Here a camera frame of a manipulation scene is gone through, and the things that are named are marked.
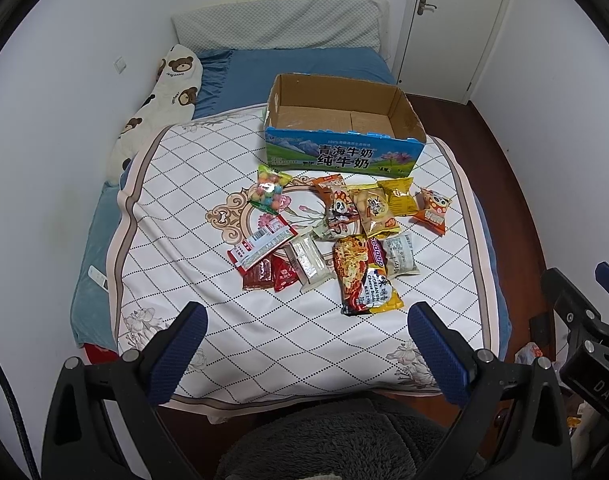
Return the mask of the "orange panda snack packet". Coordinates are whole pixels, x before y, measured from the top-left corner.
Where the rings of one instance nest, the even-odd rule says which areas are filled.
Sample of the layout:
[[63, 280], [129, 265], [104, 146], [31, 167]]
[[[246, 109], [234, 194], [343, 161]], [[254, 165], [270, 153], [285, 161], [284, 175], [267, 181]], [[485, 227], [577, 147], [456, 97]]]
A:
[[442, 195], [429, 188], [421, 188], [418, 196], [420, 205], [411, 220], [419, 222], [439, 236], [446, 233], [446, 213], [452, 205], [449, 196]]

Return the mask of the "white grey snack packet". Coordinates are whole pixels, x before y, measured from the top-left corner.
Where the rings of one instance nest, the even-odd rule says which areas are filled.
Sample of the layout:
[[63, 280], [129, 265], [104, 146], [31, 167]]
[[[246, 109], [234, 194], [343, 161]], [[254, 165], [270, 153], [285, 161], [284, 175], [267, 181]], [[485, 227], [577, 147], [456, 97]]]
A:
[[381, 241], [385, 255], [385, 270], [389, 278], [418, 275], [420, 273], [413, 248], [411, 234], [399, 233], [388, 236]]

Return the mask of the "yellow chips packet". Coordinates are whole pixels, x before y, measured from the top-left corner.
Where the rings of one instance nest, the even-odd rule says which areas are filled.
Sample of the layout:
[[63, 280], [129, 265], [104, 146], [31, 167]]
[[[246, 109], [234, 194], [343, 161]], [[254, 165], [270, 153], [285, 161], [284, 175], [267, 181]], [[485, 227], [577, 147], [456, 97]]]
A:
[[377, 185], [385, 193], [394, 217], [413, 217], [417, 214], [419, 208], [411, 189], [412, 177], [380, 180]]

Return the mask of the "cheese ramen noodle packet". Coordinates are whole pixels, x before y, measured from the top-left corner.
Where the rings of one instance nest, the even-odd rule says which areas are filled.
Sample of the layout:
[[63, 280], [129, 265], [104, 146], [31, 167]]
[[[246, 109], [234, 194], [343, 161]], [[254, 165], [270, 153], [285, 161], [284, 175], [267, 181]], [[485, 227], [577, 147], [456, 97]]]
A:
[[403, 308], [388, 278], [379, 240], [351, 235], [333, 245], [333, 265], [341, 290], [341, 313], [376, 314]]

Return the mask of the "yellow cracker packet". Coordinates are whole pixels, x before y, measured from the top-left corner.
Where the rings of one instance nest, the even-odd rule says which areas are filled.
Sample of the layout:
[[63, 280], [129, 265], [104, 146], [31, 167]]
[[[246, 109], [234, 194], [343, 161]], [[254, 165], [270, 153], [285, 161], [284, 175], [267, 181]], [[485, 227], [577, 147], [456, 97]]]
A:
[[391, 212], [387, 195], [377, 184], [358, 185], [351, 190], [359, 220], [368, 238], [386, 237], [401, 231]]

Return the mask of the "dark red jujube packet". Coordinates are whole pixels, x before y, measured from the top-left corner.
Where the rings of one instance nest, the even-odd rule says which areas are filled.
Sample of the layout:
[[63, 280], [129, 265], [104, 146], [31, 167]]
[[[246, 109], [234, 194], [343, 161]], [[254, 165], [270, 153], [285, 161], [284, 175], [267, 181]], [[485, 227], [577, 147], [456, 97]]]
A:
[[242, 288], [245, 290], [269, 289], [274, 287], [273, 257], [265, 257], [248, 270], [242, 277]]

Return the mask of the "panda biscuit packet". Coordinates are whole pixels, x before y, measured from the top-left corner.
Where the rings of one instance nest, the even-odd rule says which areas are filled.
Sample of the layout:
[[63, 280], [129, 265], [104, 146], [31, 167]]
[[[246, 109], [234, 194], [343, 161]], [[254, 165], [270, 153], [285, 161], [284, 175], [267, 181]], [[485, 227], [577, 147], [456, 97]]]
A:
[[359, 222], [359, 211], [343, 185], [333, 185], [327, 193], [326, 224], [334, 237], [350, 235]]

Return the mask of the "white wafer packet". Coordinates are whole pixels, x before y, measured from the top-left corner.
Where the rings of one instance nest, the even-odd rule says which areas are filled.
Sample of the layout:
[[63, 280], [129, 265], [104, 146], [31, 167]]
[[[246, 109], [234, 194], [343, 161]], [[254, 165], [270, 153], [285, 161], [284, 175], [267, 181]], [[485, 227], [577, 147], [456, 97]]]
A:
[[336, 276], [310, 233], [299, 234], [287, 243], [285, 252], [306, 294]]

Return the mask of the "pale green small packet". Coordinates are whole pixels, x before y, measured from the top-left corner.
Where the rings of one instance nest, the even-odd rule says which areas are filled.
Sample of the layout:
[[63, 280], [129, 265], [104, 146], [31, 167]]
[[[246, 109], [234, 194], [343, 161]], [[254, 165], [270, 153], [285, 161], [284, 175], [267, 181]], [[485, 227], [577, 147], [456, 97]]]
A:
[[324, 240], [324, 242], [332, 242], [343, 237], [342, 229], [329, 226], [326, 219], [321, 219], [320, 222], [317, 222], [313, 226], [312, 232], [318, 240]]

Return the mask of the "red white snack packet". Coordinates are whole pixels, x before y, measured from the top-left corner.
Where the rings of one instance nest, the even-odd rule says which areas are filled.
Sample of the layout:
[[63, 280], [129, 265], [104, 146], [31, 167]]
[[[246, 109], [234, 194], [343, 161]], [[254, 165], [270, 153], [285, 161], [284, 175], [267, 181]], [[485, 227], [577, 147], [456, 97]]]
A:
[[261, 260], [297, 236], [297, 231], [279, 214], [272, 216], [227, 252], [232, 265], [245, 276]]

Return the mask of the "colourful candy balls bag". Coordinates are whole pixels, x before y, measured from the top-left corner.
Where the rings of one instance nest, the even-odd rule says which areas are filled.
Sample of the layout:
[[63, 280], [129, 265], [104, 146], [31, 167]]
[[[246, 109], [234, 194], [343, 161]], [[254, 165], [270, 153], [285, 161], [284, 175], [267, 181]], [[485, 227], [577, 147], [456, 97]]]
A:
[[278, 214], [284, 189], [291, 180], [292, 177], [286, 172], [278, 172], [269, 166], [260, 165], [257, 181], [249, 190], [248, 202], [268, 214]]

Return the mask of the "bright red snack packet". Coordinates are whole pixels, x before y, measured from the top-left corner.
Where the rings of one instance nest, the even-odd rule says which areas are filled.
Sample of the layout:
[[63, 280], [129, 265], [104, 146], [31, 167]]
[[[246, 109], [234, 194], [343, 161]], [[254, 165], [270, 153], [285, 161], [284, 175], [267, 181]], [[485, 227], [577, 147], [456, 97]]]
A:
[[288, 259], [272, 255], [273, 288], [281, 292], [299, 281], [298, 273]]

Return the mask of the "dark fuzzy cushion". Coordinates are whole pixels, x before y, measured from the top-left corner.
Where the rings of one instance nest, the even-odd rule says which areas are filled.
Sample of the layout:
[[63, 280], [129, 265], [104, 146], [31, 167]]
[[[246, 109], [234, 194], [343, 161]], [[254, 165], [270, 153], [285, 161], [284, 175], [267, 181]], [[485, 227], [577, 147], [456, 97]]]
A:
[[376, 393], [289, 408], [223, 455], [218, 479], [414, 479], [446, 436], [419, 411]]

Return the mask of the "white remote control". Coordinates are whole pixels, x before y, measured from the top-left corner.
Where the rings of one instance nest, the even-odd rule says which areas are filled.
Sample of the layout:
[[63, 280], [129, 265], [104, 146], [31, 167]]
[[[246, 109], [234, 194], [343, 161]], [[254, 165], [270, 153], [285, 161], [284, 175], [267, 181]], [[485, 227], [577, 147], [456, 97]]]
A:
[[88, 267], [88, 277], [105, 292], [108, 290], [108, 280], [95, 266]]

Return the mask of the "white dotted pillow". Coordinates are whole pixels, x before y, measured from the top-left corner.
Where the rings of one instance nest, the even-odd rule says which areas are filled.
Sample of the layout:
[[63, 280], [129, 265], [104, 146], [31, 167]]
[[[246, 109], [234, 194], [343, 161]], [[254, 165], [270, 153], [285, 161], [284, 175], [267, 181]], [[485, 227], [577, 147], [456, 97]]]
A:
[[194, 52], [388, 47], [387, 0], [249, 0], [172, 16]]

